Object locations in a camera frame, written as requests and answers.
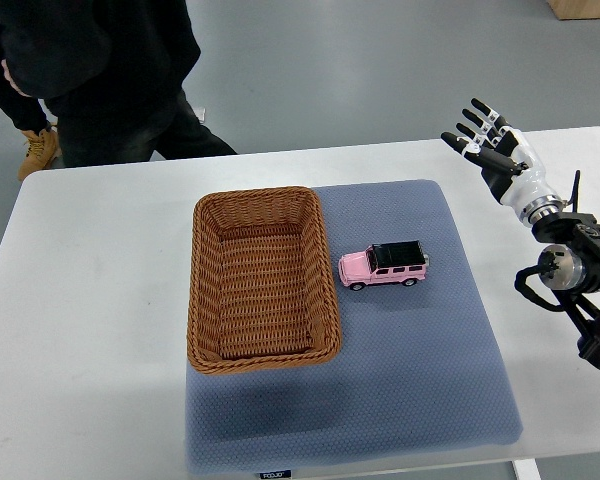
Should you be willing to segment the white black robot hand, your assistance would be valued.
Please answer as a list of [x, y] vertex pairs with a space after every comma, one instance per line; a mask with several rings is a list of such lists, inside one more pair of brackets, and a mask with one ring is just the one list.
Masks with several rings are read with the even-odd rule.
[[462, 110], [468, 121], [441, 139], [464, 159], [481, 169], [491, 195], [510, 207], [530, 227], [542, 217], [558, 213], [565, 202], [546, 181], [546, 169], [521, 130], [477, 98]]

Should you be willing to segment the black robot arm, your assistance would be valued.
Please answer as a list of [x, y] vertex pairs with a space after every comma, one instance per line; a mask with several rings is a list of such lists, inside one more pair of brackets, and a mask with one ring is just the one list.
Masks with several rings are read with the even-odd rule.
[[566, 313], [580, 332], [579, 356], [600, 370], [600, 224], [577, 210], [579, 181], [576, 173], [570, 212], [552, 205], [530, 216], [532, 235], [545, 248], [516, 274], [514, 288], [545, 310]]

